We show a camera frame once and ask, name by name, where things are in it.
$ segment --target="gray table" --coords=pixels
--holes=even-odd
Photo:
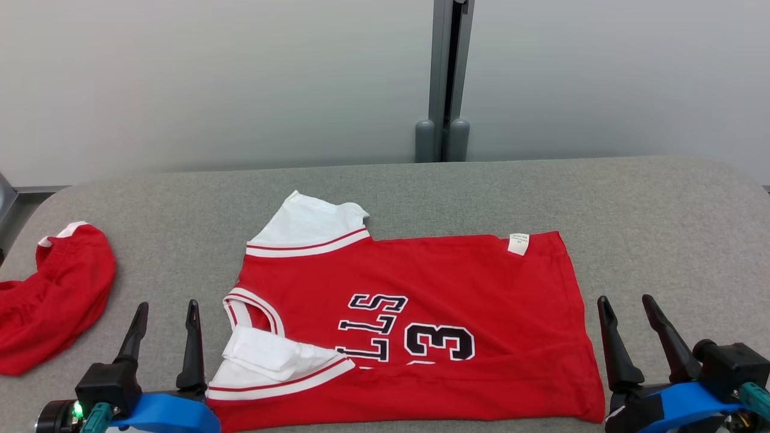
[[[72,221],[101,228],[118,276],[108,308],[73,348],[22,378],[0,378],[2,431],[28,431],[49,400],[70,398],[94,361],[111,361],[136,305],[150,302],[139,383],[172,388],[182,366],[187,300],[202,308],[211,377],[229,336],[221,299],[244,243],[294,189],[369,211],[375,239],[559,230],[586,304],[604,377],[596,315],[610,297],[621,333],[648,382],[668,366],[647,328],[641,295],[655,296],[692,346],[709,337],[744,341],[770,356],[770,198],[730,166],[684,157],[446,163],[177,173],[74,186],[43,203],[0,269],[0,280],[35,271],[45,235]],[[601,431],[574,419],[400,421],[281,431]]]

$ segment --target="number 3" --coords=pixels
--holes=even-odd
[[[420,341],[420,335],[428,336],[428,344]],[[452,361],[471,359],[476,354],[474,336],[464,327],[412,323],[403,333],[403,346],[415,356],[427,356],[428,346],[446,349],[447,341],[457,342],[450,351]]]

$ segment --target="blue mount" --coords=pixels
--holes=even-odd
[[[752,408],[745,404],[743,394],[752,392],[759,396],[753,401],[762,399],[762,391],[767,395],[762,387],[767,384],[770,361],[744,344],[717,346],[709,340],[696,344],[693,355],[652,296],[645,294],[642,303],[663,345],[671,368],[671,383],[641,385],[644,375],[628,356],[612,306],[606,297],[599,297],[601,339],[612,391],[604,430],[665,433],[678,429],[680,433],[714,433],[730,414],[739,412],[741,420],[747,419],[744,417]],[[744,384],[756,385],[742,387]],[[739,389],[740,400],[734,393]],[[741,431],[766,431],[760,424],[757,428],[745,425],[746,429]]]
[[[144,394],[131,417],[112,427],[134,427],[153,433],[219,433],[219,419],[200,401],[169,394]]]

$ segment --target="red basketball jersey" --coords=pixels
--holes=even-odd
[[[604,391],[557,232],[373,240],[294,192],[246,245],[208,403],[223,431],[575,416]]]

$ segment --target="clothing tag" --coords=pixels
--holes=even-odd
[[[511,240],[508,241],[508,251],[523,256],[529,247],[529,235],[524,233],[514,233]]]

